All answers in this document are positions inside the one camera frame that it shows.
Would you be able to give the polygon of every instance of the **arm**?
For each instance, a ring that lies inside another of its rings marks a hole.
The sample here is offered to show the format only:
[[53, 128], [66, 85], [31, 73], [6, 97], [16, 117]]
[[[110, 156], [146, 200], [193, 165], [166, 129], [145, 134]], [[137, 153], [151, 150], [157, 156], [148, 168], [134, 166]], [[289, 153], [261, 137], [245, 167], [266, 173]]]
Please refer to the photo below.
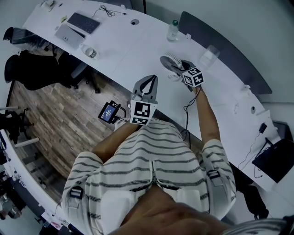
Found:
[[124, 140], [134, 133], [138, 128], [138, 125], [127, 122], [108, 136], [105, 140], [98, 143], [92, 150], [97, 156], [101, 158], [103, 163], [110, 159], [117, 148]]
[[197, 110], [202, 142], [206, 144], [209, 140], [221, 140], [219, 127], [210, 104], [203, 89], [200, 90], [197, 99]]

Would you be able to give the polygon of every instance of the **wooden floor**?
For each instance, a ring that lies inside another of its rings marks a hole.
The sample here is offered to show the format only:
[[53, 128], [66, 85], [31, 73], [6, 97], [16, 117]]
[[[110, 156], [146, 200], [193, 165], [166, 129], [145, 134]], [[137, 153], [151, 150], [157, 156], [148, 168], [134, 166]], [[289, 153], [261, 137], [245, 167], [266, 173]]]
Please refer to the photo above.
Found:
[[[12, 90], [10, 106], [29, 108], [26, 116], [34, 123], [29, 128], [31, 135], [40, 139], [36, 147], [66, 179], [77, 155], [82, 151], [91, 151], [113, 132], [114, 124], [97, 118], [105, 103], [113, 100], [128, 110], [126, 103], [130, 92], [99, 73], [94, 73], [94, 76], [101, 94], [95, 94], [85, 81], [79, 84], [77, 90], [54, 84], [29, 91], [19, 82]], [[119, 111], [118, 115], [123, 117], [123, 112]], [[156, 111], [155, 117], [173, 122], [159, 111]], [[202, 142], [192, 136], [192, 150], [197, 152], [201, 147]]]

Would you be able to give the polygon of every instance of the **plastic bottle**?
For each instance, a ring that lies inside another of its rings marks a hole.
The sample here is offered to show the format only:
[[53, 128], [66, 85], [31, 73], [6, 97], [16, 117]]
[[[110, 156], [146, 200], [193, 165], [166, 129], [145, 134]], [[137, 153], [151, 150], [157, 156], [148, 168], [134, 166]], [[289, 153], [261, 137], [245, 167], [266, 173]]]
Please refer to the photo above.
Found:
[[94, 50], [94, 48], [92, 48], [92, 47], [90, 47], [88, 45], [85, 45], [83, 43], [81, 43], [79, 45], [79, 47], [86, 56], [88, 56], [88, 57], [90, 57], [90, 58], [92, 58], [94, 60], [97, 60], [99, 58], [99, 52]]
[[169, 42], [176, 40], [176, 36], [179, 31], [178, 24], [179, 22], [177, 20], [173, 20], [173, 22], [170, 24], [169, 31], [167, 32], [167, 36], [166, 36]]

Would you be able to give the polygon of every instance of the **white curved desk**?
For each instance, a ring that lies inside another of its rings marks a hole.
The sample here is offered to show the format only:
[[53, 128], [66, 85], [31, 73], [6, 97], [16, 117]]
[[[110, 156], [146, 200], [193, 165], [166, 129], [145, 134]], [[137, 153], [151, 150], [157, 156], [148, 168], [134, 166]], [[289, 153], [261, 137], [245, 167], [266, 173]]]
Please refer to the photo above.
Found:
[[[132, 91], [139, 79], [155, 74], [158, 76], [157, 101], [158, 110], [185, 126], [186, 114], [183, 107], [193, 98], [183, 84], [174, 83], [168, 79], [170, 72], [160, 63], [160, 56], [170, 51], [195, 65], [204, 48], [197, 42], [186, 39], [179, 33], [179, 40], [170, 43], [166, 40], [168, 24], [143, 13], [126, 10], [123, 14], [108, 17], [104, 11], [98, 11], [93, 17], [101, 22], [98, 29], [86, 37], [85, 44], [97, 48], [101, 54], [98, 61], [86, 57], [81, 50], [74, 50], [54, 36], [56, 27], [65, 15], [69, 18], [74, 12], [80, 12], [91, 17], [103, 3], [81, 0], [58, 0], [51, 12], [35, 8], [27, 19], [24, 27], [40, 37], [50, 41], [78, 59], [102, 72], [118, 84]], [[123, 12], [123, 9], [109, 4], [103, 4], [109, 10]], [[131, 25], [131, 20], [138, 19], [138, 25]], [[238, 166], [248, 154], [260, 125], [265, 122], [267, 129], [261, 134], [247, 161], [263, 146], [265, 137], [273, 143], [280, 140], [268, 112], [255, 97], [243, 92], [243, 82], [220, 60], [204, 72], [205, 90], [209, 102], [218, 120], [221, 141], [229, 161]], [[251, 107], [256, 109], [251, 114]], [[189, 108], [189, 131], [201, 139], [196, 107]], [[267, 175], [254, 177], [254, 165], [249, 163], [243, 172], [259, 184], [263, 189], [270, 190], [275, 184]]]

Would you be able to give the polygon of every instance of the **small fan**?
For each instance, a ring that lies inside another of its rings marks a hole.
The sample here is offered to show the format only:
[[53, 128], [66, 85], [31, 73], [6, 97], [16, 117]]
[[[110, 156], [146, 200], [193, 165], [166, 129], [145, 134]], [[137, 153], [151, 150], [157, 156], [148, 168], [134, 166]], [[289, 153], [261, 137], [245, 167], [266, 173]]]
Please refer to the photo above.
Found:
[[177, 67], [179, 69], [182, 69], [182, 61], [175, 55], [171, 54], [170, 52], [166, 53], [164, 56], [161, 56], [160, 62], [166, 69], [172, 72], [174, 72], [172, 67]]

